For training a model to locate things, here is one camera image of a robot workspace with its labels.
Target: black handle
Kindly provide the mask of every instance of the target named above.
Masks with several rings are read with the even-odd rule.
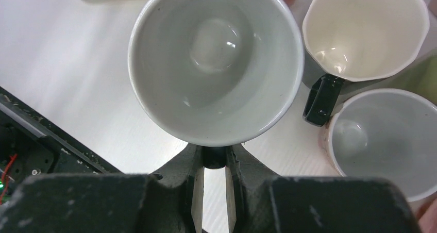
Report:
[[[316,126],[323,126],[329,121],[344,79],[325,74],[315,82],[308,96],[304,110],[304,119]]]

